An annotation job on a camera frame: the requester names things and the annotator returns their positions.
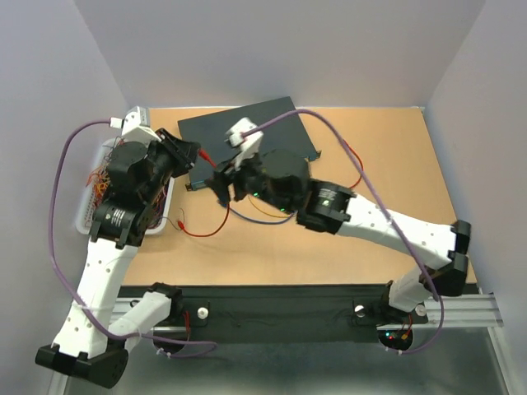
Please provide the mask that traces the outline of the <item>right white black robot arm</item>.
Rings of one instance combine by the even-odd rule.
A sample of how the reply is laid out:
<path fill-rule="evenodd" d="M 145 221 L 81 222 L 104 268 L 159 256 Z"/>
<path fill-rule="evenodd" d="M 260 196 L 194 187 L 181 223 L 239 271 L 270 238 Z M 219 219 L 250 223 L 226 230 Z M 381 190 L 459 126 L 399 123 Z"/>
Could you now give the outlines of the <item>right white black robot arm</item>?
<path fill-rule="evenodd" d="M 308 230 L 415 252 L 419 265 L 390 281 L 379 301 L 380 314 L 389 321 L 399 320 L 433 295 L 463 293 L 471 236 L 466 221 L 440 225 L 382 211 L 350 188 L 312 178 L 309 163 L 286 150 L 256 154 L 240 163 L 226 160 L 205 184 L 224 205 L 253 196 L 296 215 L 297 224 Z"/>

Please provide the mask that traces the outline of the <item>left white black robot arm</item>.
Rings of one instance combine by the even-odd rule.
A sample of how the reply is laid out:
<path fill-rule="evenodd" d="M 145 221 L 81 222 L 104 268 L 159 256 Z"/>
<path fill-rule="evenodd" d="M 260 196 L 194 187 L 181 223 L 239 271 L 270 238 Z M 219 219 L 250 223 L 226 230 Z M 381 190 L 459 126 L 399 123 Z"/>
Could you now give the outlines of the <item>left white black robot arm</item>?
<path fill-rule="evenodd" d="M 111 316 L 128 266 L 137 256 L 156 201 L 170 179 L 187 174 L 200 145 L 161 128 L 149 142 L 127 138 L 106 165 L 109 185 L 92 215 L 86 264 L 66 320 L 53 342 L 36 354 L 37 365 L 112 388 L 131 350 L 161 321 L 177 323 L 182 291 L 156 283 L 124 316 Z"/>

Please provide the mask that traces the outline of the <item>white perforated plastic basket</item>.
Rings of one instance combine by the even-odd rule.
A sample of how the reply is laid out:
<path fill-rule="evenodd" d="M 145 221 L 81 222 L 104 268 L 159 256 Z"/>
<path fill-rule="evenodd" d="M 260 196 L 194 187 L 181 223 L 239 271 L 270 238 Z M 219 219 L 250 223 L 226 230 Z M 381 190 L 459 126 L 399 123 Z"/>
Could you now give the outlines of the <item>white perforated plastic basket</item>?
<path fill-rule="evenodd" d="M 82 235 L 88 234 L 91 227 L 93 212 L 100 202 L 105 187 L 108 184 L 107 178 L 103 175 L 103 171 L 105 170 L 108 159 L 110 158 L 110 152 L 122 142 L 123 139 L 121 137 L 112 137 L 109 140 L 106 140 L 96 153 L 93 169 L 86 181 L 86 187 L 82 193 L 80 206 L 77 210 L 75 219 L 76 229 Z M 165 229 L 170 211 L 174 182 L 173 179 L 170 179 L 161 192 L 161 195 L 156 202 L 156 212 L 154 214 L 153 222 L 149 225 L 146 231 L 147 236 L 158 236 Z"/>

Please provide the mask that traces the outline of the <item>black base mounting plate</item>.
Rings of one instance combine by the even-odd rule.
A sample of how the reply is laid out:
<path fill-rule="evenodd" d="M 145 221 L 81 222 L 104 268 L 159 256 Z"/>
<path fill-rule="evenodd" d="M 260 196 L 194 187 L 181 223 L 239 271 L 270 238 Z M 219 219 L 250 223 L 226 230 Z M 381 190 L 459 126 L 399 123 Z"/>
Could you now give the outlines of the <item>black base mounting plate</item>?
<path fill-rule="evenodd" d="M 373 342 L 378 328 L 435 323 L 427 314 L 380 311 L 385 286 L 181 286 L 178 309 L 162 327 L 183 327 L 195 341 L 228 343 Z"/>

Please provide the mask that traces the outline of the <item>dark blue network switch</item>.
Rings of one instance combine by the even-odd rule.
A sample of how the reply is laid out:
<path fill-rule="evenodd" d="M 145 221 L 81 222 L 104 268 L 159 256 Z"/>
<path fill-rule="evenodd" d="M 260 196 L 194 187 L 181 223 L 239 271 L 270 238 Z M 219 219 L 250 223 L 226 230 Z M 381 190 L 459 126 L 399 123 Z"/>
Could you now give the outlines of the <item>dark blue network switch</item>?
<path fill-rule="evenodd" d="M 182 119 L 178 122 L 178 129 L 183 140 L 198 142 L 218 165 L 236 153 L 236 149 L 228 142 L 229 131 L 247 132 L 295 108 L 291 98 L 282 97 Z M 309 161 L 317 160 L 320 156 L 297 114 L 263 130 L 259 153 L 273 149 L 285 149 Z"/>

